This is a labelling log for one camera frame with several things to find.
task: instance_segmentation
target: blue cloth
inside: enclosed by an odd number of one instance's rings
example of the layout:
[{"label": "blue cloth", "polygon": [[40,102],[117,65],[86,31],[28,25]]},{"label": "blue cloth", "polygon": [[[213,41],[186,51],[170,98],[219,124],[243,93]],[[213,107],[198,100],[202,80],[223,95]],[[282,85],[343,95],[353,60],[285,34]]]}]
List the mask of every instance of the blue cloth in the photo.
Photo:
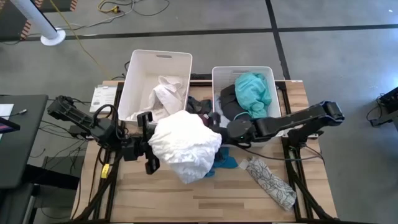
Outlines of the blue cloth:
[{"label": "blue cloth", "polygon": [[235,94],[239,105],[252,118],[265,118],[272,101],[267,80],[260,73],[244,73],[235,80]]},{"label": "blue cloth", "polygon": [[216,168],[227,168],[233,169],[238,167],[238,163],[235,158],[229,156],[229,148],[221,147],[220,149],[221,155],[223,155],[223,159],[220,161],[214,161],[213,167],[210,171],[205,175],[205,177],[213,177],[216,174]]}]

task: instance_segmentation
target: laundry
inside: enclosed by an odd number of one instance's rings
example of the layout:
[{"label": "laundry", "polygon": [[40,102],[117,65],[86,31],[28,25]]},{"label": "laundry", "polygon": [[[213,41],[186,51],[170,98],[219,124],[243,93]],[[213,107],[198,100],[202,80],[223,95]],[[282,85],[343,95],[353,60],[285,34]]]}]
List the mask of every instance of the laundry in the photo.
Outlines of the laundry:
[{"label": "laundry", "polygon": [[213,177],[216,174],[216,168],[225,168],[225,169],[234,169],[238,167],[238,163],[235,158],[229,156],[229,147],[221,147],[216,154],[215,161],[209,173],[206,174],[206,177]]},{"label": "laundry", "polygon": [[292,209],[297,198],[296,192],[282,179],[272,174],[264,161],[253,157],[246,170],[284,210]]},{"label": "laundry", "polygon": [[226,128],[229,123],[229,119],[224,116],[223,110],[221,109],[221,100],[219,95],[214,96],[214,111],[220,115],[220,127]]},{"label": "laundry", "polygon": [[153,121],[159,121],[183,109],[182,79],[175,76],[160,76],[157,85],[149,95],[149,106],[133,113],[128,119],[136,120],[145,111],[152,112]]},{"label": "laundry", "polygon": [[208,114],[212,110],[211,100],[197,101],[192,96],[188,96],[187,108],[189,113]]},{"label": "laundry", "polygon": [[221,135],[203,125],[197,114],[181,110],[161,119],[148,143],[155,156],[188,184],[210,171]]},{"label": "laundry", "polygon": [[252,118],[267,117],[272,98],[263,74],[242,74],[235,80],[235,93],[239,105],[248,111]]},{"label": "laundry", "polygon": [[250,120],[250,114],[244,110],[238,103],[235,95],[235,85],[230,85],[221,91],[220,95],[221,109],[224,116],[230,121],[236,119]]}]

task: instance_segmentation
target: green fabric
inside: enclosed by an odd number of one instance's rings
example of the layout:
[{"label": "green fabric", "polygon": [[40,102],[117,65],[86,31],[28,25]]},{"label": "green fabric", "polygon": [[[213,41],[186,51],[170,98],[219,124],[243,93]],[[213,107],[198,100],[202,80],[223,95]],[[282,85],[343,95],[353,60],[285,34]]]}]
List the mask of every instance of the green fabric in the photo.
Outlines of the green fabric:
[{"label": "green fabric", "polygon": [[235,94],[239,105],[252,118],[265,118],[272,101],[267,80],[261,73],[244,73],[235,80]]}]

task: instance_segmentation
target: crumpled white fabric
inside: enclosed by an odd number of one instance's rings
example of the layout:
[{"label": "crumpled white fabric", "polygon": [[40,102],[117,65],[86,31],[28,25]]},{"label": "crumpled white fabric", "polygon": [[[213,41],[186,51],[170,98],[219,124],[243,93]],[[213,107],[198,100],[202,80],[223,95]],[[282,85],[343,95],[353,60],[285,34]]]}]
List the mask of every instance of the crumpled white fabric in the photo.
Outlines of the crumpled white fabric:
[{"label": "crumpled white fabric", "polygon": [[154,154],[188,184],[209,172],[221,135],[207,128],[197,114],[182,110],[161,119],[148,143]]},{"label": "crumpled white fabric", "polygon": [[142,111],[133,113],[128,119],[136,120],[137,115],[151,111],[153,121],[159,121],[183,109],[182,78],[160,76],[158,81],[159,85],[149,95],[149,106]]}]

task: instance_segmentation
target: wooden tabletop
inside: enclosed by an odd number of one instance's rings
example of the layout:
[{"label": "wooden tabletop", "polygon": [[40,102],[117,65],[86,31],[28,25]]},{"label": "wooden tabletop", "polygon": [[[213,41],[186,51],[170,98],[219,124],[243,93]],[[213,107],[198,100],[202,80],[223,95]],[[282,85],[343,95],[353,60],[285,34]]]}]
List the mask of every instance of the wooden tabletop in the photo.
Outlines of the wooden tabletop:
[{"label": "wooden tabletop", "polygon": [[[285,81],[292,112],[308,107],[307,95],[302,81]],[[197,100],[211,98],[211,87],[191,87],[190,95]],[[282,94],[279,93],[282,114]],[[310,147],[319,151],[317,140],[309,140]],[[81,172],[81,199],[76,215],[88,204],[88,197],[96,169],[93,195],[98,188],[102,166],[94,168],[98,149],[95,142],[90,142],[86,150]],[[273,138],[263,148],[252,147],[250,150],[265,156],[283,158],[280,138]],[[245,151],[232,147],[229,153],[240,163],[252,157]],[[313,156],[312,152],[302,149],[302,157]],[[287,182],[284,161],[264,160],[274,175]],[[236,169],[216,169],[214,177],[204,178],[191,184],[183,184],[167,164],[161,164],[153,175],[145,172],[144,157],[138,161],[121,160],[115,191],[111,222],[292,222],[293,211],[286,212],[255,182],[247,171]],[[330,192],[325,166],[320,159],[303,161],[307,186],[311,194],[323,209],[336,217],[335,206]],[[108,192],[101,204],[104,217]],[[78,200],[76,194],[75,210]],[[302,197],[298,192],[299,204]],[[305,217],[304,206],[300,206]]]}]

